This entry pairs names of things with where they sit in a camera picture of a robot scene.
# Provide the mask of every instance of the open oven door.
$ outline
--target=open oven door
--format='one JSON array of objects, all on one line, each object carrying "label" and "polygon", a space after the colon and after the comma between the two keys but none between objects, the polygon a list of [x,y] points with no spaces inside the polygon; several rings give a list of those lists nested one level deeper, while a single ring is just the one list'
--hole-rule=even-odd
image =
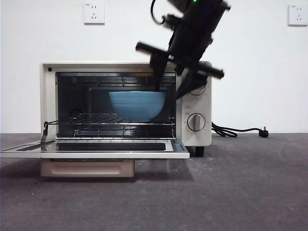
[{"label": "open oven door", "polygon": [[2,150],[2,158],[43,159],[187,159],[182,142],[166,140],[57,139]]}]

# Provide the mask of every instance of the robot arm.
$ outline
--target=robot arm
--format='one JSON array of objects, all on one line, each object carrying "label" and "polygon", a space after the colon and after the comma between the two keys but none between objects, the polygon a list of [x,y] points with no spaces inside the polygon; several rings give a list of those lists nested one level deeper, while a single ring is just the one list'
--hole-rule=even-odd
[{"label": "robot arm", "polygon": [[150,53],[150,66],[156,77],[155,90],[159,90],[168,62],[176,64],[176,72],[182,75],[185,68],[188,74],[177,91],[177,99],[186,93],[206,85],[208,76],[223,78],[222,70],[207,66],[199,60],[212,43],[211,35],[222,15],[230,7],[223,0],[168,0],[182,11],[183,17],[168,14],[160,24],[174,31],[167,51],[138,42],[136,50]]}]

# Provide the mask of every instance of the oven foot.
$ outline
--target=oven foot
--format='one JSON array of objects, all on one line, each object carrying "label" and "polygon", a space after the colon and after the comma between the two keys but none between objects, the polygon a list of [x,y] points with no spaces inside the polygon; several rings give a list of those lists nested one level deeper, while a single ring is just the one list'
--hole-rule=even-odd
[{"label": "oven foot", "polygon": [[196,157],[204,157],[204,147],[196,147],[195,155]]}]

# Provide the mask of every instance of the oven base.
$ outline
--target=oven base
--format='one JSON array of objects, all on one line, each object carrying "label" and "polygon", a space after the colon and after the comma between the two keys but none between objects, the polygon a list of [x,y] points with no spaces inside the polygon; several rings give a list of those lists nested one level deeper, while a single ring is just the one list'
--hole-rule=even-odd
[{"label": "oven base", "polygon": [[51,161],[42,159],[42,177],[133,177],[135,160]]}]

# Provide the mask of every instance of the power outlet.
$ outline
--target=power outlet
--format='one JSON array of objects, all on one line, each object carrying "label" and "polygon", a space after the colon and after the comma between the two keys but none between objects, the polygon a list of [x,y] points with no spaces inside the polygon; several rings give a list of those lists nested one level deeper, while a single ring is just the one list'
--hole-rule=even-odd
[{"label": "power outlet", "polygon": [[105,24],[105,4],[101,1],[87,1],[83,9],[84,24]]},{"label": "power outlet", "polygon": [[308,25],[308,5],[289,5],[289,25]]}]

